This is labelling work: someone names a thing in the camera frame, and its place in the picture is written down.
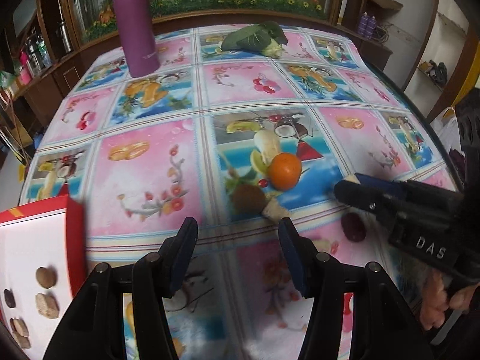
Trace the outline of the right hand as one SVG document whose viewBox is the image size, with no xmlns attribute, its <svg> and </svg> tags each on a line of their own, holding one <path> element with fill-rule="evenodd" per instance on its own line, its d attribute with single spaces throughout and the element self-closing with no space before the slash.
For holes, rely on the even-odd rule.
<svg viewBox="0 0 480 360">
<path fill-rule="evenodd" d="M 449 297 L 443 283 L 443 274 L 431 269 L 422 289 L 420 312 L 422 327 L 426 331 L 431 330 L 431 328 L 440 328 L 445 321 L 445 312 L 449 309 L 467 311 L 478 287 L 479 284 L 477 283 L 463 288 Z"/>
</svg>

